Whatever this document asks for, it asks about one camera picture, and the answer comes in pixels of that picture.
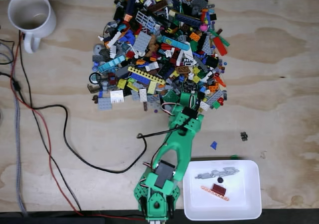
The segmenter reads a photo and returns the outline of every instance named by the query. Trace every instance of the mug handle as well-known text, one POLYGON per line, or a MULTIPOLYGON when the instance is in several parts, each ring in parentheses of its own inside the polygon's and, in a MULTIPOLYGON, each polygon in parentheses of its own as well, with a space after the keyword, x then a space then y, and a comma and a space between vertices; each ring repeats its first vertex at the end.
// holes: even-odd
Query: mug handle
POLYGON ((27 53, 32 54, 39 48, 41 38, 33 37, 31 32, 27 32, 24 38, 24 49, 27 53))

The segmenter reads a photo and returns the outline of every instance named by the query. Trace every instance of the wood grain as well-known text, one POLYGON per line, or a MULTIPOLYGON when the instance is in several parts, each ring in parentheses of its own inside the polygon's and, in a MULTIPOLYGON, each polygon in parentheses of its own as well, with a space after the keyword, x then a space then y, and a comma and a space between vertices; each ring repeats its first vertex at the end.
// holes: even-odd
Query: wood grain
MULTIPOLYGON (((263 208, 319 208, 319 0, 210 0, 217 28, 231 45, 224 79, 228 101, 207 112, 193 142, 193 157, 237 154, 259 165, 263 208), (249 135, 243 142, 240 132, 249 135), (210 144, 216 140, 217 150, 210 144)), ((0 38, 17 40, 0 0, 0 38)), ((164 130, 167 116, 144 112, 127 98, 111 112, 99 112, 86 85, 92 48, 115 11, 113 0, 50 0, 57 28, 35 54, 23 53, 34 103, 64 104, 70 111, 67 138, 88 161, 123 169, 142 151, 137 133, 164 130)), ((9 71, 1 66, 1 71, 9 71)), ((17 79, 26 92, 20 63, 17 79)), ((12 93, 0 78, 0 211, 18 211, 12 93)), ((163 137, 149 138, 141 161, 121 175, 93 170, 64 144, 63 110, 42 112, 53 156, 84 210, 136 209, 133 196, 163 137)), ((22 194, 29 211, 70 210, 49 174, 48 156, 32 113, 21 112, 22 194)), ((174 154, 167 155, 174 159, 174 154)), ((182 197, 177 208, 183 207, 182 197)))

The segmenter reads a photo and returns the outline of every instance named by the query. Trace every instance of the white tray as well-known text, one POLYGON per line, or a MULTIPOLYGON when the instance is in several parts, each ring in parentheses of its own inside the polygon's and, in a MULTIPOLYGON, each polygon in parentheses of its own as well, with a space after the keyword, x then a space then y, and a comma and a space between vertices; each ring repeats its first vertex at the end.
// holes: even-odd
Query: white tray
POLYGON ((192 221, 225 221, 256 219, 261 214, 261 194, 259 170, 251 160, 218 160, 190 162, 183 179, 184 211, 192 221), (200 173, 211 173, 217 169, 235 167, 239 170, 231 176, 195 179, 200 173), (229 201, 202 190, 205 186, 212 189, 213 184, 226 188, 225 196, 229 201))

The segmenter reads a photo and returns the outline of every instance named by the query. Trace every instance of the red wire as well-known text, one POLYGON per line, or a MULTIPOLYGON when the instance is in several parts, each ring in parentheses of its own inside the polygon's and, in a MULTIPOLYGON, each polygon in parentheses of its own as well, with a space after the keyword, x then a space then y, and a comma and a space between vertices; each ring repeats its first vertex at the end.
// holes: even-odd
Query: red wire
MULTIPOLYGON (((19 46, 20 46, 20 43, 21 43, 21 38, 22 38, 23 34, 20 36, 19 38, 19 42, 18 42, 18 45, 16 47, 16 51, 15 51, 15 56, 14 56, 14 61, 13 61, 13 66, 12 66, 12 70, 11 70, 11 75, 10 75, 10 87, 11 87, 11 90, 14 94, 14 96, 16 97, 16 99, 21 103, 23 104, 24 106, 26 106, 28 109, 34 111, 38 116, 40 116, 40 118, 42 119, 42 122, 44 124, 44 127, 45 127, 45 131, 46 131, 46 134, 48 136, 48 142, 49 142, 49 167, 50 167, 50 173, 59 189, 59 191, 61 192, 61 194, 63 195, 63 197, 65 198, 65 200, 69 203, 69 205, 71 206, 71 208, 73 209, 73 211, 80 215, 80 216, 84 216, 82 213, 78 212, 75 207, 73 206, 73 204, 71 203, 71 201, 68 199, 68 197, 65 195, 65 193, 63 192, 62 188, 60 187, 60 184, 59 182, 57 181, 54 173, 53 173, 53 169, 52 169, 52 164, 51 164, 51 153, 52 153, 52 148, 51 148, 51 139, 50 139, 50 134, 49 134, 49 129, 48 129, 48 126, 45 122, 45 119, 43 117, 43 115, 38 112, 37 110, 33 109, 32 107, 30 107, 28 104, 26 104, 25 102, 23 102, 21 99, 19 99, 19 97, 17 96, 14 88, 13 88, 13 85, 12 85, 12 76, 13 76, 13 73, 14 73, 14 69, 15 69, 15 65, 16 65, 16 59, 17 59, 17 54, 18 54, 18 50, 19 50, 19 46)), ((134 220, 134 221, 145 221, 145 219, 140 219, 140 218, 126 218, 126 217, 118 217, 118 216, 107 216, 107 215, 91 215, 92 217, 95 217, 95 216, 99 216, 99 217, 107 217, 107 218, 119 218, 119 219, 127 219, 127 220, 134 220)))

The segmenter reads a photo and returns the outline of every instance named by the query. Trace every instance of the white mug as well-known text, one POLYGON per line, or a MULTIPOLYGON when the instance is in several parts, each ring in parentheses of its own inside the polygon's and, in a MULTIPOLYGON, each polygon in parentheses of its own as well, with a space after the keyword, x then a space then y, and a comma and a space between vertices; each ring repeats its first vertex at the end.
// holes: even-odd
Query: white mug
POLYGON ((8 17, 13 26, 25 33, 24 48, 27 53, 35 52, 41 38, 50 35, 56 25, 49 0, 11 0, 8 17))

